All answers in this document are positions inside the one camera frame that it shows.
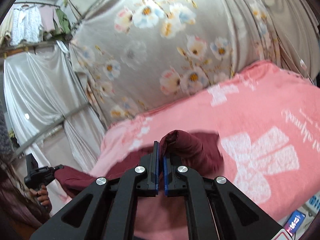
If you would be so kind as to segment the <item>person left hand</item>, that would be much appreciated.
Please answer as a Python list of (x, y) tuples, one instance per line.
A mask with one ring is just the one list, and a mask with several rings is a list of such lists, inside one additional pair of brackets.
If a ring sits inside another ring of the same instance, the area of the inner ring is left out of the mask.
[(38, 190), (30, 189), (30, 195), (34, 197), (42, 206), (50, 207), (51, 201), (48, 196), (48, 190), (45, 185), (41, 185)]

